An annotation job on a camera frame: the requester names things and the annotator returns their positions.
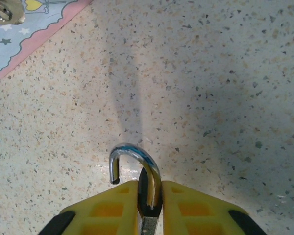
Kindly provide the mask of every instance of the padlock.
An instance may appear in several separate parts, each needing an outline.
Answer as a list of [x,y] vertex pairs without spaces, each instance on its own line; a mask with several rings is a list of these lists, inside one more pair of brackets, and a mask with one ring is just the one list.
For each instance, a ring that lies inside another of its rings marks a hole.
[[266,235],[242,208],[172,181],[162,181],[140,147],[118,144],[109,156],[110,182],[120,182],[119,158],[142,165],[128,181],[63,209],[39,235],[155,235],[163,208],[164,235]]
[[0,25],[21,24],[25,10],[20,0],[0,0]]

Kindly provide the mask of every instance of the star pattern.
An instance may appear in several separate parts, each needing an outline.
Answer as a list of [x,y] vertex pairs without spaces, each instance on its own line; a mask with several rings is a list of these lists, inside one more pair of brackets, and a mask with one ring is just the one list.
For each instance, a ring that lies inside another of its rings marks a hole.
[[7,45],[8,43],[11,43],[11,39],[4,39],[4,38],[2,38],[2,40],[0,41],[0,43],[4,43],[5,45]]
[[2,25],[0,26],[0,28],[2,28],[4,31],[8,31],[9,29],[12,29],[10,24]]
[[29,33],[29,28],[22,28],[19,33],[22,33],[23,35],[28,34]]

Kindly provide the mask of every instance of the terrazzo floor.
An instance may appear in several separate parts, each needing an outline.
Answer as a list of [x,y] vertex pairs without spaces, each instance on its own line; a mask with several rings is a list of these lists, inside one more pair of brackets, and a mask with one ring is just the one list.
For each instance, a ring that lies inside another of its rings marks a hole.
[[120,142],[294,235],[294,0],[94,0],[0,80],[0,235],[111,188]]

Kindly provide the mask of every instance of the yellow plastic base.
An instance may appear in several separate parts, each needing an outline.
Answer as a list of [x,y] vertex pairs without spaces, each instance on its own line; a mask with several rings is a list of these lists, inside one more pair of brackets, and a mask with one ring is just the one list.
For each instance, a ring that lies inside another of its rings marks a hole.
[[65,208],[76,215],[62,235],[137,235],[137,188],[128,181]]
[[229,210],[242,208],[172,181],[163,181],[164,235],[244,235]]

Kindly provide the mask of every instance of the black rubber edge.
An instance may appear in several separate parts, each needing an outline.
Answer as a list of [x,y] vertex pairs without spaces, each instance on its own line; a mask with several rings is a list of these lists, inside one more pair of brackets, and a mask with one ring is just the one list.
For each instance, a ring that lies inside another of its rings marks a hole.
[[267,235],[248,214],[236,210],[230,210],[229,214],[246,235]]
[[66,211],[56,215],[38,235],[61,235],[74,217],[74,211]]

